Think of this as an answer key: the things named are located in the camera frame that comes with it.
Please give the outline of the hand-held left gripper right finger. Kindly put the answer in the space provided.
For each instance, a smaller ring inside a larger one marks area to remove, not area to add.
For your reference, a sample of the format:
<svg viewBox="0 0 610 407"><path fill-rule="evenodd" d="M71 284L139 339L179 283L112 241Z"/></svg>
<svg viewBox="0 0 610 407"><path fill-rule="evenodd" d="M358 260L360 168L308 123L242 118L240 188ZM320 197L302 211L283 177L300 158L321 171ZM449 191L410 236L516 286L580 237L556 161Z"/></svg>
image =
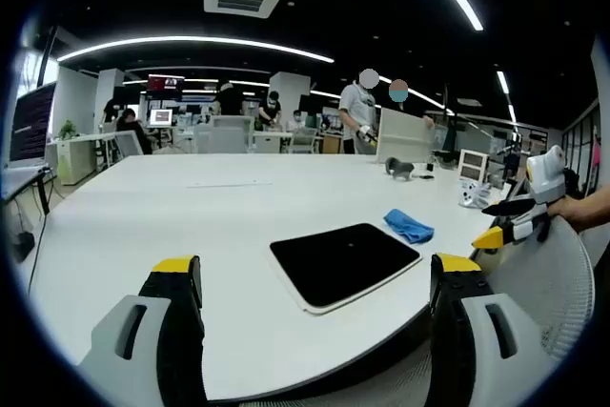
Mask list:
<svg viewBox="0 0 610 407"><path fill-rule="evenodd" d="M538 324L479 265L434 254L430 406L519 406L555 371Z"/></svg>

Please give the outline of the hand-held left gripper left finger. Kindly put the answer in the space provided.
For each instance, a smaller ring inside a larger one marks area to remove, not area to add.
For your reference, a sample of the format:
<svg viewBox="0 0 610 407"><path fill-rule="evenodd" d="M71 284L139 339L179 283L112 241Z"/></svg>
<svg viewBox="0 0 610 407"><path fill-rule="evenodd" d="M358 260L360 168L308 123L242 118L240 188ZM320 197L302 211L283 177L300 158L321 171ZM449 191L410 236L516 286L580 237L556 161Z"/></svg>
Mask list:
<svg viewBox="0 0 610 407"><path fill-rule="evenodd" d="M204 406L200 259L168 258L91 331L78 371L113 406Z"/></svg>

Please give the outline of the person's right hand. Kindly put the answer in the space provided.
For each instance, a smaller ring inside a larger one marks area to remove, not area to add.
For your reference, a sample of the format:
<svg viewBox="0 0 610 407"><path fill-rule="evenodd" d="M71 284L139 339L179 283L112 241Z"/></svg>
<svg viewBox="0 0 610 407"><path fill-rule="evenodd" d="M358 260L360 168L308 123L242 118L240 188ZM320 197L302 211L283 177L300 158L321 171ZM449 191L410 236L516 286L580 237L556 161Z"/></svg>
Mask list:
<svg viewBox="0 0 610 407"><path fill-rule="evenodd" d="M584 200L565 196L549 206L547 213L550 217L561 216L577 232L585 230L586 221L582 213Z"/></svg>

